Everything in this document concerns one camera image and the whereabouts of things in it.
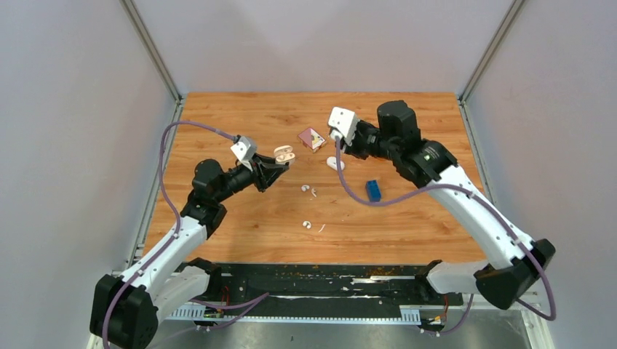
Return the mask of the white earbud charging case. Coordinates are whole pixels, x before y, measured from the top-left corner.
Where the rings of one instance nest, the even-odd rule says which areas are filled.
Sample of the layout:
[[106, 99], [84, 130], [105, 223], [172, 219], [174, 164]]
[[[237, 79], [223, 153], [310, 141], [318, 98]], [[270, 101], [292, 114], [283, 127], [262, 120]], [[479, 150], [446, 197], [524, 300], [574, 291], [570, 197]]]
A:
[[282, 145], [275, 148], [273, 155], [275, 162], [281, 165], [291, 165], [296, 159], [291, 145]]

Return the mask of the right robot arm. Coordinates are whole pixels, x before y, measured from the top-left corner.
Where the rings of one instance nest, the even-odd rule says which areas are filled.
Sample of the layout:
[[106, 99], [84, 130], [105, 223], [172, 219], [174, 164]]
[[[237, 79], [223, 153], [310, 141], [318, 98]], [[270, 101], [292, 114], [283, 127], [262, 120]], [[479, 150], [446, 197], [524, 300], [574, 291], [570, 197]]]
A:
[[554, 245], [545, 238], [533, 239], [501, 214], [442, 143], [422, 136], [415, 111], [405, 101], [379, 105], [377, 117], [373, 125], [353, 111], [334, 107], [327, 124], [336, 155], [390, 161], [417, 189], [379, 201], [378, 206], [427, 193], [454, 216], [485, 254], [479, 262], [429, 263], [417, 277], [418, 299], [431, 304], [443, 294], [480, 294], [494, 307], [507, 310], [514, 303], [523, 305], [522, 295], [541, 281], [553, 306], [545, 270], [556, 252]]

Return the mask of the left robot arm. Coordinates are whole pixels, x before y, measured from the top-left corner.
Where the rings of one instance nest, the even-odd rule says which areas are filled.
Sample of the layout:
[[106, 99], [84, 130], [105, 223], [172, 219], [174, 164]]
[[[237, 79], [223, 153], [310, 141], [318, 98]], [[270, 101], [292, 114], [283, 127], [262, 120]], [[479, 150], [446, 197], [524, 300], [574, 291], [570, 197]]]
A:
[[247, 187], [264, 192], [290, 162], [255, 154], [246, 164], [223, 171], [214, 159], [199, 162], [192, 191], [167, 235], [119, 276], [104, 275], [95, 286], [89, 330], [119, 348], [146, 348], [158, 326], [191, 298], [217, 299], [223, 291], [220, 268], [196, 258], [173, 273], [220, 226], [223, 201]]

